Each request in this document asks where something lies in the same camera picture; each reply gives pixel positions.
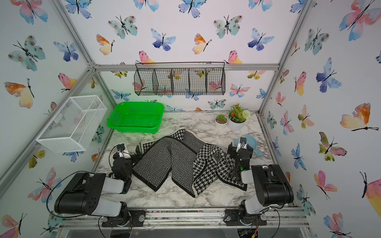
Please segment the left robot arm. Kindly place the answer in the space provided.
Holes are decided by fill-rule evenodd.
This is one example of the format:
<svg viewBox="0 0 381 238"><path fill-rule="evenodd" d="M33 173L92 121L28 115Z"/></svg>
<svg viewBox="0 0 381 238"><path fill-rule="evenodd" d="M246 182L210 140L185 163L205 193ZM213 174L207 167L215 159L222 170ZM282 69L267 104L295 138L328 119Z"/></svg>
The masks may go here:
<svg viewBox="0 0 381 238"><path fill-rule="evenodd" d="M112 172L90 174L78 172L57 198L54 211L59 214L118 217L127 220L124 202L103 198L103 194L126 194L132 183L132 158L116 154Z"/></svg>

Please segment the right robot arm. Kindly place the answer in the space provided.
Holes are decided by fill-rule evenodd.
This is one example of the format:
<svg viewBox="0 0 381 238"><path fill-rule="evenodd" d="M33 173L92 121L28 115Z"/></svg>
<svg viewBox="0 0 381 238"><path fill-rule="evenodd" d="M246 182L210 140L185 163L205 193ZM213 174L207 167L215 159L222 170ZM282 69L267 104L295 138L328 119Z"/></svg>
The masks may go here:
<svg viewBox="0 0 381 238"><path fill-rule="evenodd" d="M256 195L241 203L241 215L260 215L294 202L293 190L278 164L250 165L254 149L246 143L237 146L231 143L227 152L234 162L233 181L239 185L253 184L256 190Z"/></svg>

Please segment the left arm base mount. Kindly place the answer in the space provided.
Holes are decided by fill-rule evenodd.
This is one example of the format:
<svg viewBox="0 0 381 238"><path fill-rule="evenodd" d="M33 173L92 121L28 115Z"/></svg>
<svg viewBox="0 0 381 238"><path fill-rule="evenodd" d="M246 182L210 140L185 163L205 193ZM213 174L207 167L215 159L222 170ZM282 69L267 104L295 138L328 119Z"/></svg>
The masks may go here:
<svg viewBox="0 0 381 238"><path fill-rule="evenodd" d="M121 211L118 217L106 217L102 222L103 228L122 228L122 227L143 227L146 217L145 210L125 210Z"/></svg>

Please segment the black white patterned knit scarf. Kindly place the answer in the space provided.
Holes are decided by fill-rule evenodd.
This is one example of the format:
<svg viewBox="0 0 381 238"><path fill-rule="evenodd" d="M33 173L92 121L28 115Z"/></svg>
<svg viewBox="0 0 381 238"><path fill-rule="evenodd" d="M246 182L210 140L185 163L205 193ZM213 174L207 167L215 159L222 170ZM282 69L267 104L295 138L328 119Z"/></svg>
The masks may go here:
<svg viewBox="0 0 381 238"><path fill-rule="evenodd" d="M179 129L157 141L141 143L143 154L133 166L133 175L158 191L168 176L193 198L217 179L247 190L237 180L235 160L222 148L197 138L192 131Z"/></svg>

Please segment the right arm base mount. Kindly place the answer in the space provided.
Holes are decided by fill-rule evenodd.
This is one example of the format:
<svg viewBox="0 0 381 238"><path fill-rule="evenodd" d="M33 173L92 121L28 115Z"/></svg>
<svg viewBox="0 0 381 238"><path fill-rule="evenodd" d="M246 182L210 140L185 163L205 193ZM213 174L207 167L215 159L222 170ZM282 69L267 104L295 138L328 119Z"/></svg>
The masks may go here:
<svg viewBox="0 0 381 238"><path fill-rule="evenodd" d="M226 209L223 222L227 226L266 226L267 221L261 214L247 214L239 209Z"/></svg>

